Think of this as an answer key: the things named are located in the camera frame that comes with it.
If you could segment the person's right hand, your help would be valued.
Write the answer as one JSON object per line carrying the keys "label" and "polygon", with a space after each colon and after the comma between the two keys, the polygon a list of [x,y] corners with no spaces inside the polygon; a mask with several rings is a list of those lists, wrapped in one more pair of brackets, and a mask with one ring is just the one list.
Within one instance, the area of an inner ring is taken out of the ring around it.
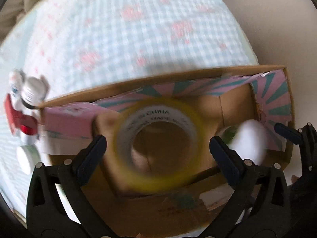
{"label": "person's right hand", "polygon": [[298,176],[292,175],[292,177],[291,177],[292,184],[294,184],[298,179],[299,179]]}

